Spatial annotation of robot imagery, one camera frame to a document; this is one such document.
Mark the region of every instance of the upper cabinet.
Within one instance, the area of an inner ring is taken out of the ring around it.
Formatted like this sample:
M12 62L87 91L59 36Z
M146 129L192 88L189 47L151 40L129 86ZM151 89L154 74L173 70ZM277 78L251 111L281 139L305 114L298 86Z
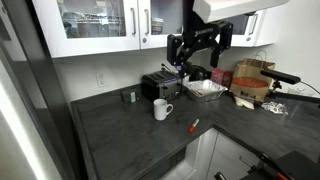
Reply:
M33 0L51 56L66 57L167 46L183 32L182 0ZM281 8L226 20L232 46L274 43Z
M139 0L141 49L166 47L169 34L182 34L182 0Z
M52 57L140 49L137 0L33 0Z

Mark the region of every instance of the mug handle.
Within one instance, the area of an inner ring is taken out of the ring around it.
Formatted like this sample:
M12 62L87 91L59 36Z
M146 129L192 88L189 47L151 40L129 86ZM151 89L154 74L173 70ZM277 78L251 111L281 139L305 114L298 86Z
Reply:
M171 110L170 110L169 112L167 112L167 115L172 112L172 110L173 110L173 105L172 105L172 104L168 104L168 105L167 105L167 110L168 110L168 107L171 107Z

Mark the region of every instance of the red marker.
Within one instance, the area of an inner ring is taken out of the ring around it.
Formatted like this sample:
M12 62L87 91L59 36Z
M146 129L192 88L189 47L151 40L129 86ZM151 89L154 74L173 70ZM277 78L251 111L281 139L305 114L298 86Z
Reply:
M192 133L195 129L197 124L199 123L199 119L197 119L190 127L189 127L189 133Z

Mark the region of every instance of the small container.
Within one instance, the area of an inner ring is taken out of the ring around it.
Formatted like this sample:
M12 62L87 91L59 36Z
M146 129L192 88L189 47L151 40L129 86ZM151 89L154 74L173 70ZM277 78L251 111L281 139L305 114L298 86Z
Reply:
M162 34L162 29L163 29L163 19L161 19L161 18L152 18L151 34L152 35Z
M196 102L206 102L218 99L223 91L228 90L228 88L214 83L211 80L193 81L187 83L185 86L190 98ZM211 92L203 95L199 93L199 90Z

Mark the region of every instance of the cabinet door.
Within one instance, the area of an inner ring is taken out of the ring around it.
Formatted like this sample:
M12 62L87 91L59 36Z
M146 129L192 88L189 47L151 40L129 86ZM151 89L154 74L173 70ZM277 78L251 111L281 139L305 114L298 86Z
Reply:
M218 172L226 179L241 179L248 175L250 167L258 162L259 159L250 151L219 133L207 180L214 180L214 175Z
M52 57L139 49L137 0L33 0Z
M252 16L240 15L224 19L234 25L231 46L255 46L264 16L262 10Z
M141 49L166 47L169 34L182 33L181 0L139 0Z

